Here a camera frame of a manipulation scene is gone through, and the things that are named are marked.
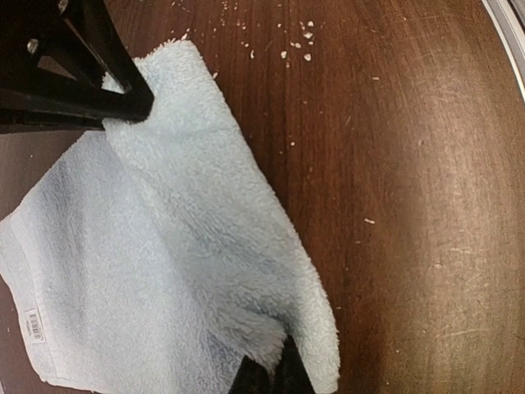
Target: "towel label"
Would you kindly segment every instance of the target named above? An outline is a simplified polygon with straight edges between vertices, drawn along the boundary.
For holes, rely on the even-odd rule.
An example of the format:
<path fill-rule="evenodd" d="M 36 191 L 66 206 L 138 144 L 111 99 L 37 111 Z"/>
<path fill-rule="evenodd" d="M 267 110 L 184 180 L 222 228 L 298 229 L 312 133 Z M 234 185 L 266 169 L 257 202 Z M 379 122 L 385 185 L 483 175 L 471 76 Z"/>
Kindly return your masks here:
<path fill-rule="evenodd" d="M 25 328 L 33 343 L 45 343 L 46 338 L 43 335 L 42 320 L 38 309 L 32 309 L 25 312 Z"/>

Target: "screw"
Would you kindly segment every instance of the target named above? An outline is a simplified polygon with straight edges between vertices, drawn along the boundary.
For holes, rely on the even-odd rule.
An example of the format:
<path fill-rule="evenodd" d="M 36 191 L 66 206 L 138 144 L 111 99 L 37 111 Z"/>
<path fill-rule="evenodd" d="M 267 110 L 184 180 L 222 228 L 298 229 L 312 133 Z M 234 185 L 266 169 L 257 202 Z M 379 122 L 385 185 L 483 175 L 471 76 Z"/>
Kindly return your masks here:
<path fill-rule="evenodd" d="M 60 11 L 61 14 L 64 13 L 67 6 L 69 6 L 69 0 L 59 0 L 58 1 L 58 11 Z"/>
<path fill-rule="evenodd" d="M 39 48 L 39 41 L 37 39 L 30 39 L 27 43 L 27 52 L 34 55 L 36 50 Z"/>

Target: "black metal frame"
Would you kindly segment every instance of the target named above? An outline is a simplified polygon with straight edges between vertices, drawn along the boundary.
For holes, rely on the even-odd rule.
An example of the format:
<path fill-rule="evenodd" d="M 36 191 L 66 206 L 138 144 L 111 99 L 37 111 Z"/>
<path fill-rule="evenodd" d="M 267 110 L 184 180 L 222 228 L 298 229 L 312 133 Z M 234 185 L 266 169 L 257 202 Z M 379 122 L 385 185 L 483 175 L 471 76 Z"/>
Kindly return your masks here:
<path fill-rule="evenodd" d="M 103 0 L 0 0 L 0 134 L 145 120 L 153 93 Z M 39 68 L 49 56 L 75 78 Z M 123 94 L 101 89 L 106 72 Z"/>
<path fill-rule="evenodd" d="M 315 394 L 294 339 L 288 337 L 271 380 L 261 365 L 244 357 L 228 394 Z"/>

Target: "microfiber towel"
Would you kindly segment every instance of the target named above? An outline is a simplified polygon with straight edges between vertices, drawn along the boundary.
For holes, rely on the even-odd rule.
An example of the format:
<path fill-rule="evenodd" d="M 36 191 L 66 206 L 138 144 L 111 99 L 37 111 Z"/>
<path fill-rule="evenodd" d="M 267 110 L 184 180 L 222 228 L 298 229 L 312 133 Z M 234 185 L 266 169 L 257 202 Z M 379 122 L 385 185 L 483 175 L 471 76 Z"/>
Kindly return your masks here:
<path fill-rule="evenodd" d="M 245 355 L 271 372 L 290 334 L 335 392 L 326 293 L 197 49 L 135 62 L 148 120 L 84 133 L 0 222 L 34 369 L 100 393 L 227 393 Z"/>

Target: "wooden table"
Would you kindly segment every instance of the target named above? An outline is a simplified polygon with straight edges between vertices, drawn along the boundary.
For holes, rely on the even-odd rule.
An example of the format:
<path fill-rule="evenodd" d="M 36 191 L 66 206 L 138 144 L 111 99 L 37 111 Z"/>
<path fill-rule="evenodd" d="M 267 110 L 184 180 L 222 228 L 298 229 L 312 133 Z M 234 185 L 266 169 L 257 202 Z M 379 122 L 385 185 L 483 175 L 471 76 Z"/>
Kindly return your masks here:
<path fill-rule="evenodd" d="M 340 393 L 525 390 L 525 111 L 481 2 L 108 6 L 132 55 L 188 31 L 218 73 L 333 303 Z M 77 137 L 0 137 L 0 217 Z M 6 394 L 73 392 L 13 308 L 0 282 Z"/>

